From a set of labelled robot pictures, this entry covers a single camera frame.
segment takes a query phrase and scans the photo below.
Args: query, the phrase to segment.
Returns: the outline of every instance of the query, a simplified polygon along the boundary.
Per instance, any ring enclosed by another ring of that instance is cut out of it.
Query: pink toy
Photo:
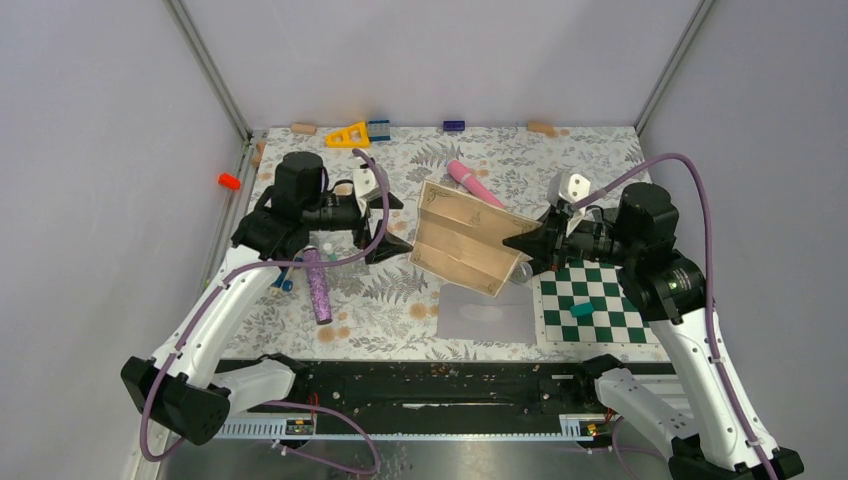
[[[501,203],[492,192],[486,190],[486,187],[480,183],[480,180],[477,180],[477,177],[471,173],[471,170],[468,169],[465,165],[459,163],[459,160],[451,160],[448,163],[448,173],[451,174],[454,180],[461,183],[463,187],[467,188],[472,195],[483,200],[489,205],[494,205],[498,208],[505,208],[504,204]]]

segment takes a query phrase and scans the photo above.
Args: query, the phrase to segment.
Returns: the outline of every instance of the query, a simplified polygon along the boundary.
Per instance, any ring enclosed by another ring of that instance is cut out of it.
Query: table surface
[[[622,444],[650,445],[625,424]],[[295,455],[280,455],[269,442],[213,439],[201,446],[183,444],[162,462],[157,480],[362,480],[364,475],[339,472]],[[368,480],[442,480],[485,478],[515,480],[626,480],[630,477],[613,454],[574,454],[572,442],[503,441],[382,441],[377,442],[382,467]],[[302,451],[321,458],[368,468],[371,452],[365,442],[311,440]],[[651,455],[626,455],[627,464],[639,478],[671,480],[668,466]]]
[[[291,151],[321,155],[331,184],[350,178],[360,162],[348,148],[324,146],[324,136],[331,131],[320,128],[317,135],[308,136],[293,134],[288,128],[271,129],[250,208],[273,183],[274,168],[283,155]],[[530,218],[538,218],[547,209],[547,186],[558,171],[580,173],[600,187],[643,160],[632,127],[557,131],[559,135],[551,138],[520,127],[475,127],[460,133],[393,127],[390,141],[372,143],[367,149],[386,170],[392,193],[404,202],[403,210],[392,212],[389,230],[412,243],[421,184],[428,179],[457,188],[446,170],[447,162],[454,158],[473,169],[510,211]],[[648,181],[647,173],[632,181],[640,180]],[[615,206],[619,195],[620,189],[598,203]],[[356,252],[349,232],[317,232],[312,241],[333,243],[339,258]],[[281,295],[269,289],[239,327],[225,357],[255,358],[281,352],[293,358],[321,360],[578,361],[610,351],[630,361],[667,358],[664,352],[623,351],[620,345],[606,348],[601,343],[589,348],[565,343],[552,350],[537,344],[437,338],[439,288],[444,281],[410,264],[407,255],[378,265],[360,261],[327,269],[326,276],[332,324],[315,324],[305,273],[296,270],[291,276],[294,289]]]

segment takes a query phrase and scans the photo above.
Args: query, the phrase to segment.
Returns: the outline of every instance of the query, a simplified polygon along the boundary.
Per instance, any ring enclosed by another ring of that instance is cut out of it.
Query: wooden block
[[[527,131],[528,132],[536,132],[536,133],[544,133],[549,137],[556,137],[557,132],[554,130],[553,125],[548,125],[547,123],[540,122],[527,122]]]
[[[265,153],[265,142],[259,142],[256,144],[256,155],[250,160],[250,164],[253,165],[253,168],[259,168],[259,164],[262,163],[262,155]]]
[[[291,130],[292,133],[299,133],[301,135],[315,135],[318,132],[318,127],[304,123],[292,123]]]

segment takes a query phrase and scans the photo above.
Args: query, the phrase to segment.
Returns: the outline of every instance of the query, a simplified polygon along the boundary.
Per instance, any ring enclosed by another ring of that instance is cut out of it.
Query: orange triangle
[[[328,147],[333,148],[357,148],[371,145],[365,122],[359,122],[335,131],[327,135],[324,140],[327,142]]]

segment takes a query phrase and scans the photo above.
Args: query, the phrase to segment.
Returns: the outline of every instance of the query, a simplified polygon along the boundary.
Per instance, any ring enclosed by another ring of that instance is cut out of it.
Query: red plastic piece
[[[230,175],[229,173],[222,173],[218,177],[218,183],[224,187],[229,188],[230,190],[238,190],[241,188],[241,181],[238,178]]]

